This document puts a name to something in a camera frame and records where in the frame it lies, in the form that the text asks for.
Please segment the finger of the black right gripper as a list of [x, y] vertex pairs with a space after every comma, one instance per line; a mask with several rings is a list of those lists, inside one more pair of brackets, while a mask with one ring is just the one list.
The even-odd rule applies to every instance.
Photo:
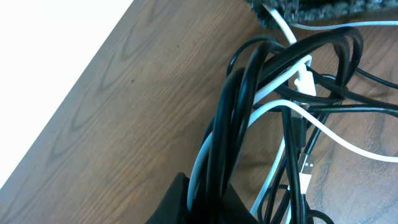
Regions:
[[278, 25], [264, 6], [275, 8], [288, 24], [341, 19], [386, 17], [397, 12], [397, 0], [246, 0], [260, 26], [277, 29]]

